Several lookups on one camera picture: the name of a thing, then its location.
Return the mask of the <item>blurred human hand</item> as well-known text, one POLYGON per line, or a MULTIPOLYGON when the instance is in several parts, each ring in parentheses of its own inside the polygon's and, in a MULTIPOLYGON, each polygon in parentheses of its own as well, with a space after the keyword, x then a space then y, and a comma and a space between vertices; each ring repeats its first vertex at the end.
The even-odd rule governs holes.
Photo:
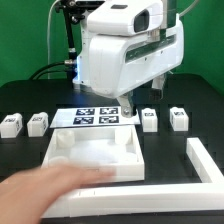
POLYGON ((70 164, 18 172, 0 182, 0 224, 39 224, 61 195, 105 182, 112 170, 88 170, 70 164))

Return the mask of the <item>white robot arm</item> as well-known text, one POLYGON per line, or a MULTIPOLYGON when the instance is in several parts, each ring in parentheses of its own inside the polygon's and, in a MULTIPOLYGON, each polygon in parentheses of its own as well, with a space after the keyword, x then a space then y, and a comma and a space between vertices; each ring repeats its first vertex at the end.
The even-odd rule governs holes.
POLYGON ((75 83, 116 99, 123 116, 134 116, 132 91, 151 82, 161 94, 165 74, 182 62, 175 0, 75 0, 74 6, 83 17, 75 83))

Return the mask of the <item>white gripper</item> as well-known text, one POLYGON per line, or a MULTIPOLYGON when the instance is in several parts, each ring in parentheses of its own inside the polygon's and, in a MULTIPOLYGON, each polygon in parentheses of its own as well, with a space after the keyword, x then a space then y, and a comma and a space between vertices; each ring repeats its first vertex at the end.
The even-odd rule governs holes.
POLYGON ((132 37, 96 35, 89 47, 90 86, 97 95, 118 97, 121 114, 133 117, 134 104, 129 91, 152 79, 152 88, 162 90, 166 82, 163 73, 181 64, 183 45, 180 20, 159 41, 148 33, 132 37))

